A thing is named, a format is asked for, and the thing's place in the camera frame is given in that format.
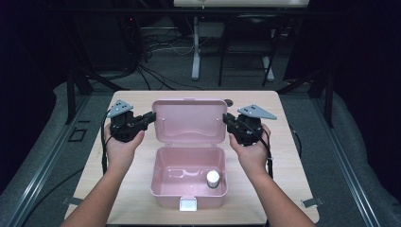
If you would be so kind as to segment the white desk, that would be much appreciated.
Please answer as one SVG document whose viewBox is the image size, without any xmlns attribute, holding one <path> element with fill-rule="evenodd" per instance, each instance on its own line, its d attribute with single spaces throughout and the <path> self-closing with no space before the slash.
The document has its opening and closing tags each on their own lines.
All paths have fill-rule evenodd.
<svg viewBox="0 0 401 227">
<path fill-rule="evenodd" d="M 250 9 L 306 9 L 310 0 L 173 0 L 178 9 L 238 9 L 240 12 Z M 194 54 L 192 79 L 198 80 L 201 71 L 200 37 L 217 38 L 222 34 L 222 22 L 205 22 L 204 16 L 193 16 Z"/>
</svg>

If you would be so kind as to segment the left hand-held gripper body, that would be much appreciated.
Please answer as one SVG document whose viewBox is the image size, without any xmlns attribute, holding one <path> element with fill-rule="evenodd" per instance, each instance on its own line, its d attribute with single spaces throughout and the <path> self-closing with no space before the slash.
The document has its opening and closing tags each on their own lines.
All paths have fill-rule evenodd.
<svg viewBox="0 0 401 227">
<path fill-rule="evenodd" d="M 148 119 L 144 115 L 133 115 L 133 106 L 118 99 L 107 113 L 111 119 L 111 135 L 120 142 L 131 141 L 139 131 L 148 128 Z"/>
</svg>

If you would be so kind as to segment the pink plastic storage box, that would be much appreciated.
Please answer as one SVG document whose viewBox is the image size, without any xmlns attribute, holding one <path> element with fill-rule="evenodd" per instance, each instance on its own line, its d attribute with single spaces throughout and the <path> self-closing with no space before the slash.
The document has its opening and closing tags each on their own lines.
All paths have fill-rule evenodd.
<svg viewBox="0 0 401 227">
<path fill-rule="evenodd" d="M 227 105 L 216 98 L 167 98 L 152 105 L 156 113 L 157 149 L 150 192 L 163 206 L 180 211 L 216 208 L 228 192 L 226 155 L 218 145 L 225 140 L 222 115 Z M 207 185 L 215 170 L 217 188 Z"/>
</svg>

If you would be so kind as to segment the aluminium floor rail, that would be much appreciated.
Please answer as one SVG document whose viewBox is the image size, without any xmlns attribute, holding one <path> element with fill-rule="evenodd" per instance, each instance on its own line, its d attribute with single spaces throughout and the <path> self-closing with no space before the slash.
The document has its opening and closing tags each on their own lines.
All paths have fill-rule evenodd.
<svg viewBox="0 0 401 227">
<path fill-rule="evenodd" d="M 68 113 L 67 100 L 57 101 L 49 122 L 6 191 L 0 196 L 0 201 L 5 203 L 4 207 L 9 208 L 4 218 L 5 227 L 23 226 L 90 98 L 80 96 L 72 116 Z"/>
<path fill-rule="evenodd" d="M 317 115 L 323 124 L 324 130 L 326 131 L 329 140 L 334 147 L 334 155 L 337 163 L 366 227 L 381 227 L 375 211 L 373 210 L 373 207 L 370 204 L 366 193 L 357 178 L 356 172 L 349 162 L 335 129 L 327 123 L 327 120 L 324 117 L 322 102 L 319 99 L 312 98 L 311 103 L 314 106 Z"/>
</svg>

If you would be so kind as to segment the black chair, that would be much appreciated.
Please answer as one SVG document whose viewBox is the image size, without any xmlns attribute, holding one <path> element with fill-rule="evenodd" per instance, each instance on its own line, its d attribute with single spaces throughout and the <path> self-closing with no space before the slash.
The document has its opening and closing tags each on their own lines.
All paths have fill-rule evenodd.
<svg viewBox="0 0 401 227">
<path fill-rule="evenodd" d="M 223 27 L 219 44 L 218 85 L 225 71 L 262 70 L 265 86 L 272 75 L 278 41 L 289 20 L 278 14 L 240 14 Z"/>
</svg>

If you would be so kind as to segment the small white-capped bottle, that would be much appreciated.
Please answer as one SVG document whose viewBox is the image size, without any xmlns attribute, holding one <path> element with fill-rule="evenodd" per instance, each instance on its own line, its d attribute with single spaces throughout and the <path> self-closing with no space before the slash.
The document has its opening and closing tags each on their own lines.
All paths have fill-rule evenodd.
<svg viewBox="0 0 401 227">
<path fill-rule="evenodd" d="M 211 170 L 206 174 L 207 185 L 210 188 L 217 188 L 219 185 L 220 176 L 215 170 Z"/>
</svg>

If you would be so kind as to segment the black metal stand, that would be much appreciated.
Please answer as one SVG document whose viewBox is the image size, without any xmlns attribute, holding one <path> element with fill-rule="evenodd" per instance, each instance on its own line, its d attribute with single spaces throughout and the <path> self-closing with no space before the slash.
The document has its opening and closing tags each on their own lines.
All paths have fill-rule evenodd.
<svg viewBox="0 0 401 227">
<path fill-rule="evenodd" d="M 295 79 L 289 85 L 278 91 L 279 95 L 287 94 L 301 85 L 311 82 L 311 85 L 307 91 L 310 98 L 319 98 L 323 95 L 323 119 L 327 125 L 332 128 L 332 110 L 333 110 L 333 96 L 334 96 L 334 77 L 328 70 L 320 69 L 310 75 Z"/>
<path fill-rule="evenodd" d="M 68 114 L 65 122 L 66 125 L 70 124 L 77 114 L 76 88 L 78 88 L 79 92 L 84 96 L 90 96 L 94 91 L 89 79 L 94 79 L 115 92 L 126 91 L 126 88 L 116 85 L 94 71 L 81 68 L 71 68 L 66 80 L 68 106 Z"/>
</svg>

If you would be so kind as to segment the person's left hand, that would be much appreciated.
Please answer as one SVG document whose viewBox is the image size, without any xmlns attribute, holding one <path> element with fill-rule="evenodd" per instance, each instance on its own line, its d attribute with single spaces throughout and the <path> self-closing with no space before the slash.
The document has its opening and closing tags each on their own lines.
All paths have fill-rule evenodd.
<svg viewBox="0 0 401 227">
<path fill-rule="evenodd" d="M 142 143 L 145 132 L 139 131 L 129 142 L 120 142 L 112 137 L 111 124 L 104 128 L 104 139 L 106 140 L 106 152 L 108 158 L 107 171 L 127 172 L 132 164 L 136 149 Z"/>
</svg>

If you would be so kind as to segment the person's right hand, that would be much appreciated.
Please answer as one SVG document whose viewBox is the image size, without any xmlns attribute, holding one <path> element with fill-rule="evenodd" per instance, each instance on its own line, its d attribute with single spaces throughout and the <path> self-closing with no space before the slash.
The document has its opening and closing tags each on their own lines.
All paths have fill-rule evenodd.
<svg viewBox="0 0 401 227">
<path fill-rule="evenodd" d="M 266 163 L 268 161 L 268 150 L 263 142 L 269 142 L 270 129 L 263 124 L 261 141 L 254 145 L 243 147 L 235 139 L 233 134 L 229 134 L 230 146 L 235 151 L 238 161 L 248 177 L 256 175 L 267 175 Z"/>
</svg>

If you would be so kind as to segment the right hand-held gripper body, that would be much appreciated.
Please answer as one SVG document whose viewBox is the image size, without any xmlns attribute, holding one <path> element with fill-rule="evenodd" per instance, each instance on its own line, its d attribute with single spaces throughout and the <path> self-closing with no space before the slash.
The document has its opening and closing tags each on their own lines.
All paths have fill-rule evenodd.
<svg viewBox="0 0 401 227">
<path fill-rule="evenodd" d="M 238 116 L 235 116 L 234 126 L 229 127 L 228 132 L 233 134 L 236 141 L 245 147 L 257 143 L 262 137 L 261 119 L 277 119 L 276 115 L 256 104 L 239 108 L 237 112 Z"/>
</svg>

